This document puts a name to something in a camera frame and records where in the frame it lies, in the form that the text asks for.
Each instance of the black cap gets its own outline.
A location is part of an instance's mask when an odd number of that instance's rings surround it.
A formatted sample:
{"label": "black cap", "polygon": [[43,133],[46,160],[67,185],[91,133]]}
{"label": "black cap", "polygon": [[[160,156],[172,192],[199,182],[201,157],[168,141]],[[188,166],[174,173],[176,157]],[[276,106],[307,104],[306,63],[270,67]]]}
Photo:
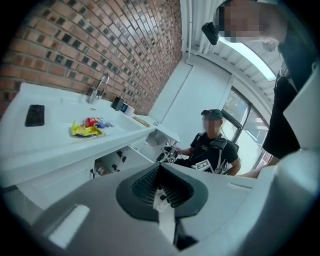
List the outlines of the black cap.
{"label": "black cap", "polygon": [[222,120],[223,115],[219,109],[209,109],[201,112],[201,116],[207,117],[208,120]]}

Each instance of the person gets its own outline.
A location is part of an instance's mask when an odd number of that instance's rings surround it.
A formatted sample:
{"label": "person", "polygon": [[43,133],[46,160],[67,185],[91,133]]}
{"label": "person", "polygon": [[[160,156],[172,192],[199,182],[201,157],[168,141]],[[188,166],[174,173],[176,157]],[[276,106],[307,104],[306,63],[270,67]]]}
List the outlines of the person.
{"label": "person", "polygon": [[226,144],[221,152],[220,166],[218,166],[220,151],[218,148],[213,147],[213,142],[222,138],[220,129],[223,123],[223,115],[221,111],[219,109],[204,110],[201,115],[205,132],[198,133],[189,148],[181,149],[177,146],[175,147],[181,155],[190,156],[188,160],[177,159],[175,164],[191,167],[196,163],[208,160],[212,169],[216,170],[228,162],[232,167],[227,171],[227,174],[236,175],[241,168],[236,146],[230,140],[222,139]]}
{"label": "person", "polygon": [[242,175],[257,178],[264,167],[276,165],[300,148],[284,110],[312,73],[312,63],[318,56],[313,44],[315,35],[299,23],[287,6],[253,0],[223,2],[216,9],[215,27],[220,36],[233,43],[275,40],[283,57],[274,87],[269,130],[262,146],[272,157],[266,165]]}

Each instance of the chrome faucet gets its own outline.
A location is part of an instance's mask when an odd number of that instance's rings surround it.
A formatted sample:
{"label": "chrome faucet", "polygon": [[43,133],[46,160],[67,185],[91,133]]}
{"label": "chrome faucet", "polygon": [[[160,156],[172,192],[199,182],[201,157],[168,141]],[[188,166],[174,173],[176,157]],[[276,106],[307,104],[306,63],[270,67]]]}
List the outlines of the chrome faucet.
{"label": "chrome faucet", "polygon": [[99,90],[99,87],[101,85],[101,83],[105,83],[105,84],[108,84],[109,82],[109,79],[110,79],[110,75],[109,73],[106,73],[105,75],[103,75],[100,79],[100,82],[97,84],[97,86],[93,89],[89,99],[88,99],[88,103],[89,104],[94,104],[99,98],[102,98],[102,95],[104,94],[105,92],[105,89],[103,89],[101,95],[98,95],[98,90]]}

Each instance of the ceiling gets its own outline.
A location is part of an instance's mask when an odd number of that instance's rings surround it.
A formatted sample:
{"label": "ceiling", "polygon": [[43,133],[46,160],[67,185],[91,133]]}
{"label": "ceiling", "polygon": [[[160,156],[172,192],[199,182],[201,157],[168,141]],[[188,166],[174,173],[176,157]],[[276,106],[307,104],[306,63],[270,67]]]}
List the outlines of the ceiling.
{"label": "ceiling", "polygon": [[[189,2],[181,1],[181,4],[184,2],[185,10],[189,11]],[[201,45],[201,37],[202,37],[202,30],[201,27],[206,22],[213,21],[213,15],[217,9],[217,7],[224,2],[223,0],[191,0],[192,4],[192,40],[191,40],[191,49],[199,49]],[[208,20],[206,18],[206,10],[210,6],[209,10],[207,11]],[[182,19],[183,23],[185,24],[185,35],[184,40],[185,44],[188,44],[189,38],[189,15],[188,13],[185,15],[185,19]],[[280,70],[281,67],[281,58],[277,50],[272,52],[266,51],[263,46],[262,42],[248,42],[246,45],[254,51],[273,71],[275,76]],[[217,45],[211,45],[208,39],[204,36],[204,46],[202,49],[202,54],[205,54],[208,57],[213,57],[217,59],[221,59],[222,61],[225,60],[230,63],[234,68],[236,68],[237,72],[241,73],[242,76],[246,76],[245,79],[250,80],[250,84],[255,87],[256,90],[260,90],[262,94],[265,96],[264,98],[269,101],[269,104],[273,105],[274,102],[274,90],[273,87],[275,86],[275,81],[269,82],[265,76],[245,57],[243,57],[240,53],[236,50],[232,49],[231,47],[227,46],[223,42],[218,42]]]}

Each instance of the window frame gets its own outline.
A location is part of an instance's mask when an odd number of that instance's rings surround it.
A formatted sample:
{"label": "window frame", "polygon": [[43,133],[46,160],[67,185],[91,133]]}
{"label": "window frame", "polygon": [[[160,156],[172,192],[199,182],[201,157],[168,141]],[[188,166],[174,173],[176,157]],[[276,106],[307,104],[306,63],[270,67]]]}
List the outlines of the window frame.
{"label": "window frame", "polygon": [[[250,115],[250,112],[251,110],[255,111],[255,113],[258,115],[259,118],[262,119],[263,123],[267,126],[267,128],[269,129],[269,124],[266,122],[266,120],[264,119],[264,117],[259,113],[259,111],[257,110],[257,108],[255,108],[255,106],[241,93],[239,92],[236,88],[234,88],[233,86],[231,87],[231,91],[233,91],[234,93],[236,93],[238,96],[240,96],[247,104],[248,104],[248,111],[247,111],[247,114],[246,114],[246,117],[245,117],[245,120],[244,120],[244,123],[241,124],[240,122],[238,122],[232,115],[230,115],[226,110],[223,109],[222,107],[222,116],[227,120],[229,121],[232,125],[234,125],[236,128],[237,128],[237,131],[235,132],[233,138],[231,139],[231,141],[233,143],[236,143],[236,141],[239,139],[240,137],[240,134],[243,132],[244,130],[244,127],[248,121],[248,118],[249,118],[249,115]],[[252,170],[254,170],[260,160],[263,158],[264,154],[265,154],[265,150],[262,148],[262,151],[261,151],[261,154],[260,156],[258,157],[257,161],[255,162],[255,164],[253,165]]]}

